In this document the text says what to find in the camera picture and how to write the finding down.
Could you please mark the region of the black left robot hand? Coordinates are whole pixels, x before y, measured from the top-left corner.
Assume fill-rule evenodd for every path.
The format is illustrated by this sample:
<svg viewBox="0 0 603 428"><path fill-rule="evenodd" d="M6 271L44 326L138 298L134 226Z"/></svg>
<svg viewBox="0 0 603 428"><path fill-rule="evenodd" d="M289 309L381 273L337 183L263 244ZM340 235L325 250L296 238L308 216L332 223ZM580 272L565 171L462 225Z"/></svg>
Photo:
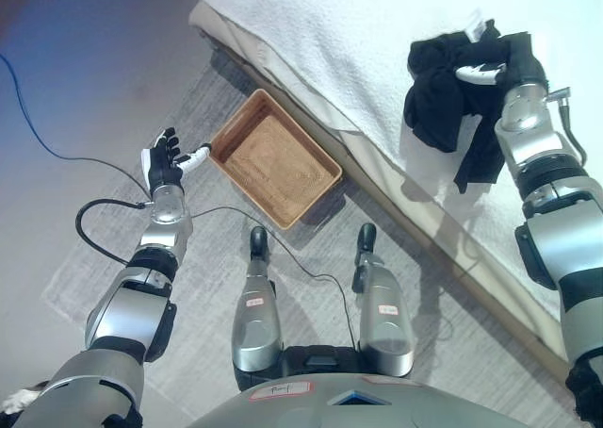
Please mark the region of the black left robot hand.
<svg viewBox="0 0 603 428"><path fill-rule="evenodd" d="M175 129L170 127L159 134L151 148L140 152L142 174L151 195L165 185L181 188L182 177L201 166L212 151L212 145L205 142L194 152L182 154L179 143Z"/></svg>

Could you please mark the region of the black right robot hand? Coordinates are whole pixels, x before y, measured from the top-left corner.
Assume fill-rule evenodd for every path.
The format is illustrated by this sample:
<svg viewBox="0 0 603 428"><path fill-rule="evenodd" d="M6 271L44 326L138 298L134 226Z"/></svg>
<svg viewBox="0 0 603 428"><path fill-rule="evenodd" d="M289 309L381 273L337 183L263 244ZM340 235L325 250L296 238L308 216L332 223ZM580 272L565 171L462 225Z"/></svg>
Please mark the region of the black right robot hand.
<svg viewBox="0 0 603 428"><path fill-rule="evenodd" d="M531 35L520 32L469 44L455 58L455 76L469 84L506 91L524 84L547 89L546 73L533 55Z"/></svg>

